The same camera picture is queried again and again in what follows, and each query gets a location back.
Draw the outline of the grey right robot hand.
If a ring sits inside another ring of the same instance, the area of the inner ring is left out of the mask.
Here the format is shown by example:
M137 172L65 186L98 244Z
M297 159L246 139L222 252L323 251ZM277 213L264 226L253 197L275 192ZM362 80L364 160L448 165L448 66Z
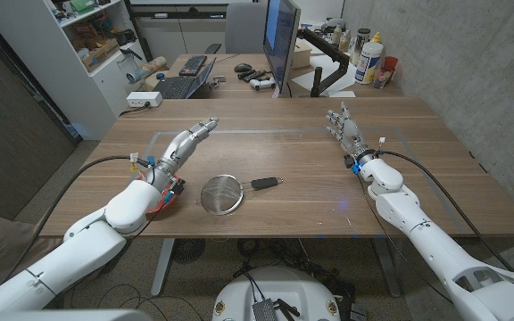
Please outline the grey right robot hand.
M341 148L344 150L346 164L352 166L353 163L359 166L365 165L374 159L374 150L369 149L368 145L352 119L352 113L346 102L341 102L341 113L329 110L326 119L330 126L327 131L335 137Z

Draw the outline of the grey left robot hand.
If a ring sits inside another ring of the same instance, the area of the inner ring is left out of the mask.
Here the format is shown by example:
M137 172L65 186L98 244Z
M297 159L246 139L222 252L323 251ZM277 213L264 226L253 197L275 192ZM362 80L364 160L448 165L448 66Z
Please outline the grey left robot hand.
M162 192L194 153L196 146L217 127L218 122L217 117L205 119L175 136L156 165L146 172L148 182Z

